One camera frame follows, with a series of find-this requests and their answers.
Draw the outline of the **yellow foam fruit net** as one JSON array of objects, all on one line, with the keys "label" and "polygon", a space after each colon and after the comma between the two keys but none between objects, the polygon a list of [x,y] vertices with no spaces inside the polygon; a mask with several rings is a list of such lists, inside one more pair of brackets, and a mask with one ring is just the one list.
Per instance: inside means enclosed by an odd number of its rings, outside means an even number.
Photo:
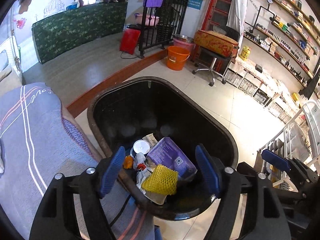
[{"label": "yellow foam fruit net", "polygon": [[142,189],[161,195],[176,193],[178,172],[164,165],[157,165],[152,174],[142,183]]}]

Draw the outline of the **purple white plastic cup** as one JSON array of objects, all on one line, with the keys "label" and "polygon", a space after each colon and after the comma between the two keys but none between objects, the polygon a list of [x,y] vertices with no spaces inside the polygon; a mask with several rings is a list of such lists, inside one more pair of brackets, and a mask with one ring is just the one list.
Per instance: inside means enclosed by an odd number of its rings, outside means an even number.
[{"label": "purple white plastic cup", "polygon": [[143,140],[143,139],[137,140],[133,144],[133,147],[130,150],[130,155],[133,159],[135,159],[137,153],[142,153],[146,155],[150,151],[150,148],[151,146],[146,140]]}]

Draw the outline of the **purple snack bag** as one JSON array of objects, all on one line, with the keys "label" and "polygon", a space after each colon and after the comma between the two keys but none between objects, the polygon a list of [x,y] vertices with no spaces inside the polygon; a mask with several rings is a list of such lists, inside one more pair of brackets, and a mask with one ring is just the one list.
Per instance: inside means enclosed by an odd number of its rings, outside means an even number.
[{"label": "purple snack bag", "polygon": [[147,156],[154,164],[177,171],[180,181],[192,181],[197,173],[195,165],[169,137],[157,142]]}]

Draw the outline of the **grey striped tablecloth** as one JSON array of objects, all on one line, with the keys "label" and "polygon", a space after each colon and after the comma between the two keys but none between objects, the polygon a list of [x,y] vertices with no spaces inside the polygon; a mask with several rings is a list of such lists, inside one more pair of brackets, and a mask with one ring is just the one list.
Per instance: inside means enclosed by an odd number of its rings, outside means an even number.
[{"label": "grey striped tablecloth", "polygon": [[[40,202],[57,173],[77,176],[104,159],[44,83],[1,97],[1,239],[30,239]],[[161,239],[153,216],[116,179],[101,204],[115,239]],[[77,217],[81,239],[90,239]]]}]

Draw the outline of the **low white storage shelf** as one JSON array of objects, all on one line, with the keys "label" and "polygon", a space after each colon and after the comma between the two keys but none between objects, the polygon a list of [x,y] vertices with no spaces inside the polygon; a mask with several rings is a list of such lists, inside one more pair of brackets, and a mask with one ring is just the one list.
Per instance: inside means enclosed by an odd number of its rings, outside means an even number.
[{"label": "low white storage shelf", "polygon": [[272,77],[264,68],[259,71],[258,65],[250,59],[244,61],[237,57],[226,69],[225,80],[253,97],[285,124],[302,105],[285,83]]}]

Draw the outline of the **yellow tin canister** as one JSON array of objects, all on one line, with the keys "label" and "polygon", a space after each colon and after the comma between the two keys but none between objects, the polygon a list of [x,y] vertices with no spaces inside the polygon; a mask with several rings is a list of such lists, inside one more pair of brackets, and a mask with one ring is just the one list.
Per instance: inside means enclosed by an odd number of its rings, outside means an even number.
[{"label": "yellow tin canister", "polygon": [[243,61],[247,61],[249,58],[249,55],[251,53],[251,47],[249,46],[243,46],[242,51],[239,55],[239,57],[243,60]]}]

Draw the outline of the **white mesh sofa chair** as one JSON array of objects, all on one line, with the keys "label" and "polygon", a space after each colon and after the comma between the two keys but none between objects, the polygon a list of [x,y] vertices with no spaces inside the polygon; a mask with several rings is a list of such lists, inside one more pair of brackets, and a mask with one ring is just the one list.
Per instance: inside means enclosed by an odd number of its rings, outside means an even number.
[{"label": "white mesh sofa chair", "polygon": [[15,36],[10,36],[1,44],[1,71],[11,67],[22,82],[20,51]]}]

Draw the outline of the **black swivel chair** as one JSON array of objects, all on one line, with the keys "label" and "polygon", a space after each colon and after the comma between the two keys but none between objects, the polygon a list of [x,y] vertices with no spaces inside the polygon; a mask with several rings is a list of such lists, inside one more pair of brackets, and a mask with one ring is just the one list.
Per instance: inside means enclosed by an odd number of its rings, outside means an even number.
[{"label": "black swivel chair", "polygon": [[[222,35],[226,35],[227,37],[230,37],[237,42],[239,42],[239,40],[240,40],[239,32],[236,31],[235,29],[228,27],[228,26],[225,26],[225,25],[214,26],[214,29],[212,31],[218,32]],[[212,60],[211,60],[209,67],[205,66],[204,64],[202,64],[200,62],[195,63],[194,66],[197,67],[197,69],[193,70],[192,74],[196,75],[198,72],[209,72],[212,75],[212,80],[209,83],[210,87],[214,86],[216,75],[221,77],[221,83],[223,85],[225,85],[226,84],[225,77],[222,74],[220,74],[218,71],[215,70],[215,64],[217,61],[230,63],[231,60],[235,59],[236,57],[223,57],[223,56],[220,56],[219,54],[216,54],[208,49],[202,48],[200,46],[199,46],[199,48],[200,48],[201,53],[204,52],[204,53],[208,54],[212,58]]]}]

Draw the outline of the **orange bucket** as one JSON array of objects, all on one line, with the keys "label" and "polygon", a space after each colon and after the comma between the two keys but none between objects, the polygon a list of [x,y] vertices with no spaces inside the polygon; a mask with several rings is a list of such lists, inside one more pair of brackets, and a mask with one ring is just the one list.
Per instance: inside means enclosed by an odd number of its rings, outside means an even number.
[{"label": "orange bucket", "polygon": [[190,56],[190,51],[178,46],[169,46],[167,51],[167,67],[174,71],[181,71]]}]

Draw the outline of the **green patterned counter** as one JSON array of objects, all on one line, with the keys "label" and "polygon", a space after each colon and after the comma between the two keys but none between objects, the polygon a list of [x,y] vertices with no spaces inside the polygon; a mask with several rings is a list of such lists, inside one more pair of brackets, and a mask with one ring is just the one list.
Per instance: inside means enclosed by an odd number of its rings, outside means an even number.
[{"label": "green patterned counter", "polygon": [[101,37],[124,29],[127,3],[99,3],[67,10],[32,25],[36,55],[41,64]]}]

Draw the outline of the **red canister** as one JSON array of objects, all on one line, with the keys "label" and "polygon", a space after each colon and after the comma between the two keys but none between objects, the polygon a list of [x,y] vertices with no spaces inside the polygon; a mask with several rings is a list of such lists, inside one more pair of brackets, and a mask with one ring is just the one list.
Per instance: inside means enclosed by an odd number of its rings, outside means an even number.
[{"label": "red canister", "polygon": [[133,55],[135,48],[139,41],[140,30],[137,29],[126,29],[121,39],[119,50]]}]

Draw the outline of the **pink basin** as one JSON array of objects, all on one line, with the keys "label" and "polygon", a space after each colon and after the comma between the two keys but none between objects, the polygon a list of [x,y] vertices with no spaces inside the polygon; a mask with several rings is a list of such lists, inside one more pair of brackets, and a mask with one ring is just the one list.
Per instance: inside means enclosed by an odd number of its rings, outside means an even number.
[{"label": "pink basin", "polygon": [[173,42],[174,46],[187,49],[190,53],[192,53],[195,48],[194,39],[189,36],[175,34],[173,35]]}]

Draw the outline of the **black metal railing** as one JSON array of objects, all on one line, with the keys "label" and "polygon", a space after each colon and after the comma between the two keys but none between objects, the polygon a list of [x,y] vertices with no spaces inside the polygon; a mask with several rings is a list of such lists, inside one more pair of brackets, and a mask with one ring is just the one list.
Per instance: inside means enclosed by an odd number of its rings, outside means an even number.
[{"label": "black metal railing", "polygon": [[164,48],[175,34],[181,33],[187,5],[188,0],[163,0],[159,8],[143,7],[142,23],[139,25],[139,58],[144,58],[149,48]]}]

